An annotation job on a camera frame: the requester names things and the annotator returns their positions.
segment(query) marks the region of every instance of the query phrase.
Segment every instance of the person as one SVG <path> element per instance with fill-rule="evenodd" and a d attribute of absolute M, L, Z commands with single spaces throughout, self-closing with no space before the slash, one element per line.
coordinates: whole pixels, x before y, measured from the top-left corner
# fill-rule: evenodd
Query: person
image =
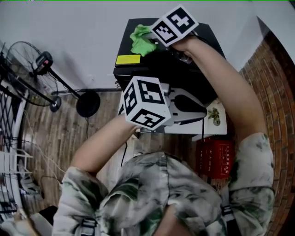
<path fill-rule="evenodd" d="M 53 235 L 265 234 L 274 202 L 273 155 L 259 100 L 241 75 L 197 37 L 172 46 L 197 64 L 234 123 L 239 148 L 225 194 L 165 153 L 129 160 L 108 193 L 95 176 L 137 128 L 121 115 L 75 153 L 63 179 Z"/>
<path fill-rule="evenodd" d="M 23 210 L 18 209 L 13 218 L 4 221 L 0 225 L 0 235 L 51 236 L 53 216 L 56 211 L 56 206 L 49 206 L 28 217 Z"/>

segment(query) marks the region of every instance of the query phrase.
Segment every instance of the green rag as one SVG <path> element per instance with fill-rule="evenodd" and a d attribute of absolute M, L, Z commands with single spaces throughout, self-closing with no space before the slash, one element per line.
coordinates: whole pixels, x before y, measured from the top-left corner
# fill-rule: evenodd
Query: green rag
<path fill-rule="evenodd" d="M 153 44 L 149 39 L 142 38 L 144 34 L 150 32 L 149 26 L 143 26 L 142 24 L 136 26 L 134 32 L 130 35 L 130 39 L 133 41 L 131 52 L 141 54 L 144 57 L 156 50 L 157 45 Z"/>

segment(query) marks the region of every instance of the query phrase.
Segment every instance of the wooden floor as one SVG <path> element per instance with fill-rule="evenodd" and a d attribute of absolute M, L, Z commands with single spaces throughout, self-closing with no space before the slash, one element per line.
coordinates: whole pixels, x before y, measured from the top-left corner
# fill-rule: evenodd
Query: wooden floor
<path fill-rule="evenodd" d="M 118 113 L 120 93 L 99 93 L 101 104 L 98 112 L 88 119 L 88 137 L 103 127 Z M 87 139 L 87 121 L 76 112 L 76 99 L 71 95 L 64 95 L 62 106 L 52 113 L 49 107 L 27 105 L 28 119 L 23 119 L 23 149 L 34 158 L 28 162 L 28 169 L 41 186 L 45 198 L 26 196 L 24 205 L 29 213 L 38 212 L 50 205 L 58 205 L 60 187 L 59 181 L 70 165 L 75 151 Z M 98 178 L 110 190 L 114 187 L 120 170 L 125 145 L 123 145 L 99 172 Z M 130 158 L 156 151 L 165 151 L 175 155 L 195 169 L 196 149 L 189 135 L 169 134 L 141 134 L 139 139 L 130 138 L 124 162 Z M 212 184 L 220 189 L 226 180 L 213 180 Z"/>

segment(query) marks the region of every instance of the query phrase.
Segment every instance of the patterned shirt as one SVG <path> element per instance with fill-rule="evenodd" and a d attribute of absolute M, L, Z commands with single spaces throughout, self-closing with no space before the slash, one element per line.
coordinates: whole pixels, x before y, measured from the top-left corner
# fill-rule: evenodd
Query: patterned shirt
<path fill-rule="evenodd" d="M 80 235 L 85 218 L 97 222 L 96 236 L 153 235 L 167 205 L 191 235 L 227 235 L 222 197 L 189 167 L 165 153 L 129 160 L 113 190 L 70 167 L 63 179 L 53 235 Z M 264 235 L 274 202 L 273 156 L 262 133 L 244 139 L 228 185 L 229 203 L 242 236 Z"/>

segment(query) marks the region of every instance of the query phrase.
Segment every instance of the brick wall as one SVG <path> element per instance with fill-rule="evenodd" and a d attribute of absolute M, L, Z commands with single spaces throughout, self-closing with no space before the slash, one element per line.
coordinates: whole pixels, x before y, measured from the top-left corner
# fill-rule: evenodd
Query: brick wall
<path fill-rule="evenodd" d="M 270 32 L 241 70 L 264 110 L 274 156 L 275 203 L 267 235 L 277 235 L 295 195 L 295 66 Z"/>

